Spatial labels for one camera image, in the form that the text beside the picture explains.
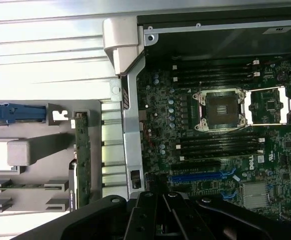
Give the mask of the black expansion slot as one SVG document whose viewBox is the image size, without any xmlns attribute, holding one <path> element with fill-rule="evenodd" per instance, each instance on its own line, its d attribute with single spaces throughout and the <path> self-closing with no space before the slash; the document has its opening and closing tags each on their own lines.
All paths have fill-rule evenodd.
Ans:
<svg viewBox="0 0 291 240">
<path fill-rule="evenodd" d="M 170 166 L 171 171 L 201 171 L 201 170 L 210 170 L 215 168 L 220 168 L 221 162 L 217 160 L 213 161 L 187 161 L 172 164 Z"/>
</svg>

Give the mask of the silver chipset heatsink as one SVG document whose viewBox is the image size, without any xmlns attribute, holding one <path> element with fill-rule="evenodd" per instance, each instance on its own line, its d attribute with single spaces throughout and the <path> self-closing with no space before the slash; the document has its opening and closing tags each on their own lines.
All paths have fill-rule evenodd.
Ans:
<svg viewBox="0 0 291 240">
<path fill-rule="evenodd" d="M 243 184 L 243 206 L 246 209 L 266 208 L 269 205 L 268 185 L 265 182 Z"/>
</svg>

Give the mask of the silver socket cover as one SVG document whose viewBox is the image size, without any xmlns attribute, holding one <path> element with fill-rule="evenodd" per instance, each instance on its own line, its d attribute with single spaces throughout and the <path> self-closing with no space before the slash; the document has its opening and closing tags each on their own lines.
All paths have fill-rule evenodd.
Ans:
<svg viewBox="0 0 291 240">
<path fill-rule="evenodd" d="M 279 126 L 290 123 L 291 98 L 284 86 L 244 91 L 242 113 L 249 126 Z"/>
</svg>

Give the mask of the green RAM stick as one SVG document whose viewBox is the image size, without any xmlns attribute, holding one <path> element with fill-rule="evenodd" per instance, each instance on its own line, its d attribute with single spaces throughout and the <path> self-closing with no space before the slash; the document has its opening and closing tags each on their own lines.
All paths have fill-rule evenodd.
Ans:
<svg viewBox="0 0 291 240">
<path fill-rule="evenodd" d="M 9 184 L 0 187 L 3 190 L 7 189 L 44 189 L 44 184 Z"/>
</svg>

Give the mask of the black open PC case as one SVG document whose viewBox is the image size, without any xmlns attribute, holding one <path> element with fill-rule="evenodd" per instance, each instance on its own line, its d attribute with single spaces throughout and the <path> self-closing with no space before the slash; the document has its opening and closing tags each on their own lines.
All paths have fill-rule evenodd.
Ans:
<svg viewBox="0 0 291 240">
<path fill-rule="evenodd" d="M 122 82 L 128 192 L 146 190 L 137 79 L 173 61 L 291 58 L 291 9 L 123 16 L 103 23 L 104 50 Z"/>
</svg>

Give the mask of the grey parts rack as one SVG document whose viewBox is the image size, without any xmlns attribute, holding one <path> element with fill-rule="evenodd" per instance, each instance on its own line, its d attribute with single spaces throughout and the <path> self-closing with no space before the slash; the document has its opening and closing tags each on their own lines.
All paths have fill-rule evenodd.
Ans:
<svg viewBox="0 0 291 240">
<path fill-rule="evenodd" d="M 99 200 L 101 143 L 98 100 L 0 100 L 0 213 Z"/>
</svg>

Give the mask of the green motherboard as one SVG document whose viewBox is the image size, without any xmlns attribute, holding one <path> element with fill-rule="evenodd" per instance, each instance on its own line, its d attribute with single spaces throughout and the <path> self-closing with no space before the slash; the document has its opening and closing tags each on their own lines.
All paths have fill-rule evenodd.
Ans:
<svg viewBox="0 0 291 240">
<path fill-rule="evenodd" d="M 194 129 L 192 95 L 202 90 L 284 86 L 291 99 L 291 57 L 176 60 L 151 64 L 137 77 L 145 188 L 191 199 L 218 197 L 244 207 L 243 184 L 265 182 L 268 207 L 248 209 L 291 221 L 291 115 L 289 124 L 201 132 Z M 219 161 L 220 168 L 171 171 L 172 164 Z M 222 179 L 171 182 L 176 175 L 222 173 Z"/>
</svg>

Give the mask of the CPU socket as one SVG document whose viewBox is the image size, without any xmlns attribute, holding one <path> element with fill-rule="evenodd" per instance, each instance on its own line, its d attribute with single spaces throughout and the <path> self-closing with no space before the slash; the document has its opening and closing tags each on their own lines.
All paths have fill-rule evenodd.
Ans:
<svg viewBox="0 0 291 240">
<path fill-rule="evenodd" d="M 206 89 L 192 95 L 193 128 L 200 132 L 233 131 L 247 126 L 242 113 L 245 92 L 240 88 Z"/>
</svg>

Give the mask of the blue disk caddy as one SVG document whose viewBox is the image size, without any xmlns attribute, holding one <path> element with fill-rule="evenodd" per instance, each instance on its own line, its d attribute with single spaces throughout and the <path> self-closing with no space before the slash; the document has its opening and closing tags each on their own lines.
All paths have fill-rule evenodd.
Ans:
<svg viewBox="0 0 291 240">
<path fill-rule="evenodd" d="M 0 122 L 12 124 L 16 121 L 46 119 L 47 110 L 45 106 L 33 106 L 16 103 L 0 104 Z"/>
</svg>

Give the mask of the blue expansion slot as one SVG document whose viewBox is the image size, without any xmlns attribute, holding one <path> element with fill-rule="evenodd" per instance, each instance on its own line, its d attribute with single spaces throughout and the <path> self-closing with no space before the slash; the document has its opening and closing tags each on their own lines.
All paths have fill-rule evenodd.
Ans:
<svg viewBox="0 0 291 240">
<path fill-rule="evenodd" d="M 170 177 L 170 181 L 174 183 L 181 182 L 195 182 L 203 180 L 219 180 L 222 179 L 223 175 L 221 172 L 206 172 L 206 173 L 194 173 L 194 174 L 181 174 L 173 175 Z"/>
</svg>

